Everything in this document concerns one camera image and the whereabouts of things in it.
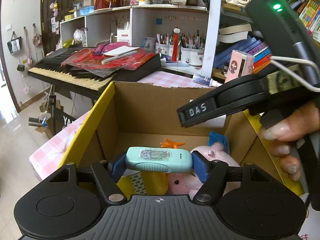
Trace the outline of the person right hand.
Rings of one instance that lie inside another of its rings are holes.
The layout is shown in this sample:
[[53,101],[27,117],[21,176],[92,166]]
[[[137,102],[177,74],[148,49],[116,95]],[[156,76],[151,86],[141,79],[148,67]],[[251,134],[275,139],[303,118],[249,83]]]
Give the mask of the person right hand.
[[280,168],[291,181],[301,176],[300,161],[291,155],[289,142],[297,141],[307,134],[319,131],[319,108],[309,102],[295,110],[288,118],[260,129],[260,137],[270,142],[270,155],[279,158]]

